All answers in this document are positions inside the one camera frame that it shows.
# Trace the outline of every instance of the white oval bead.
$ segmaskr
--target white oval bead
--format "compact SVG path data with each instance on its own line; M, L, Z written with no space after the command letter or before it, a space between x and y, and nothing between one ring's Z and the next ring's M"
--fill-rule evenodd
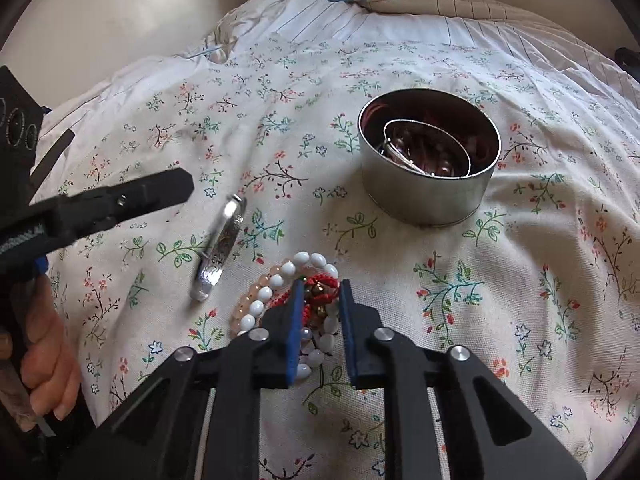
M306 364L312 368L317 368L324 361L324 354L321 350L315 349L308 356L306 356Z
M303 381L307 377L311 375L311 368L309 365L299 364L298 370L296 370L296 379L299 381Z
M296 253L296 255L292 259L292 262L297 267L302 267L303 265L306 265L308 261L309 261L309 253L307 253L306 251L300 251L299 253Z
M282 276L280 276L279 274L274 274L273 276L271 276L269 278L269 286L274 289L274 288L280 288L281 286L284 285L284 279Z
M325 274L328 274L332 278L338 278L338 269L335 268L332 264L326 264L322 270L324 270Z
M324 352L325 354L329 354L331 350L334 349L335 337L331 334L324 334L318 340L318 349Z
M263 303L267 303L272 296L273 291L268 286L264 286L258 291L258 299Z
M287 262L280 266L280 274L285 278L293 278L293 275L296 273L296 266L293 262Z
M309 341L313 337L314 333L311 332L311 329L308 326L303 326L300 331L300 339L302 341Z
M240 330L251 330L255 326L255 317L247 314L240 320Z
M340 312L340 308L338 307L338 301L337 300L332 301L331 303L325 305L324 309L326 310L326 314L328 316L337 317L338 316L338 312Z
M339 326L340 323L338 322L338 318L334 316L325 317L324 323L322 324L325 334L335 334L336 332L338 332Z
M326 258L320 253L313 253L309 260L316 269L322 269L326 265Z
M255 300L251 305L249 305L249 314L254 317L260 316L264 311L264 303L260 300Z

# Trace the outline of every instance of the metal tin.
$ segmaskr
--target metal tin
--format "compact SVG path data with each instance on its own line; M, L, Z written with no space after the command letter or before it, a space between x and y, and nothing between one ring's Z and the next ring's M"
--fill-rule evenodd
M469 152L468 176L418 174L377 148L393 119L433 124L455 137ZM373 98L360 111L358 133L364 187L394 218L420 226L444 226L471 216L494 173L502 149L493 121L464 99L433 89L396 90Z

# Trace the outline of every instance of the fingernail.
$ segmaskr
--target fingernail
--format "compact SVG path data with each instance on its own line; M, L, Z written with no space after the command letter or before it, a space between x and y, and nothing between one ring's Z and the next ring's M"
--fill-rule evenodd
M56 416L57 420L63 420L67 415L66 407L60 404L55 410L53 410L53 414Z

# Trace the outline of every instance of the green leaf print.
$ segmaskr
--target green leaf print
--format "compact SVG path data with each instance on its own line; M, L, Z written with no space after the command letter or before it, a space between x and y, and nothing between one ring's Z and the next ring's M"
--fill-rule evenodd
M174 267L176 269L182 266L183 262L192 262L192 253L198 255L200 251L207 246L207 241L204 238L200 241L197 241L195 235L191 235L190 242L190 245L183 245L182 240L176 240L173 243L173 248L170 251L167 250L167 247L164 243L158 243L158 245L156 245L156 252L160 254L158 262L161 262L170 254L175 254Z

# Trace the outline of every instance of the bed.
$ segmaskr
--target bed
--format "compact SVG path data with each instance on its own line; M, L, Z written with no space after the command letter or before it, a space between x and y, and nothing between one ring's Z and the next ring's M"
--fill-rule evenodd
M502 138L478 211L441 229L392 219L360 176L362 106L420 87L472 102ZM491 0L249 0L188 52L55 109L40 153L67 128L76 140L36 198L176 166L196 182L185 205L49 257L95 421L173 349L227 344L239 296L317 251L387 326L471 348L596 478L640 402L639 94L573 34ZM196 254L232 192L244 232L194 306ZM261 411L264 478L384 476L382 393L348 386L340 343Z

